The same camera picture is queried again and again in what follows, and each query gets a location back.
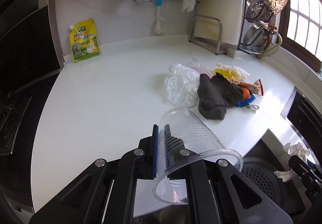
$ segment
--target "orange object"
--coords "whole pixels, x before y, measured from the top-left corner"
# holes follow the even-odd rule
[[[241,88],[243,90],[243,97],[244,99],[248,100],[251,97],[251,93],[246,88]]]

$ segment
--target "clear plastic cup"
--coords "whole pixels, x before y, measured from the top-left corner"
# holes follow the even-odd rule
[[[152,185],[156,199],[169,204],[187,204],[186,181],[171,180],[168,175],[201,159],[213,162],[226,159],[239,171],[243,167],[242,156],[226,149],[191,110],[167,111],[159,123],[157,177]]]

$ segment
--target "plastic bag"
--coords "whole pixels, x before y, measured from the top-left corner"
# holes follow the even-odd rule
[[[214,75],[211,71],[202,67],[196,58],[192,58],[192,60],[185,64],[186,67],[192,68],[197,71],[199,74],[207,74],[209,78],[212,78]]]
[[[183,108],[192,108],[197,105],[199,77],[199,73],[194,69],[179,63],[171,65],[164,79],[168,101]]]
[[[249,76],[249,73],[244,71],[242,68],[236,66],[230,67],[221,63],[216,63],[216,65],[220,69],[231,71],[238,81],[245,80]]]

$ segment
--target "black cabinet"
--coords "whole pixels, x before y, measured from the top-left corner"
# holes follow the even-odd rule
[[[314,106],[301,94],[295,90],[292,94],[293,102],[287,110],[282,112],[282,116],[292,123],[309,145],[317,160],[322,163],[322,118],[321,114]]]

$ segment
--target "white countertop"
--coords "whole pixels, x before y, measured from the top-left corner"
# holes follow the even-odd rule
[[[203,118],[197,106],[191,109],[226,148],[244,156],[268,128],[285,140],[294,134],[280,116],[294,84],[254,57],[215,56],[189,43],[187,36],[110,43],[101,45],[100,52],[98,57],[67,64],[48,97],[33,146],[35,212],[96,159],[119,159],[152,134],[153,125],[174,108],[164,87],[164,76],[172,63],[184,64],[195,57],[210,70],[216,63],[235,65],[250,74],[247,82],[261,79],[264,96],[256,96],[253,102],[260,110],[231,108],[223,121],[212,121]],[[147,182],[139,182],[136,195],[146,195],[149,187]],[[154,203],[136,204],[134,215],[165,206],[156,199]]]

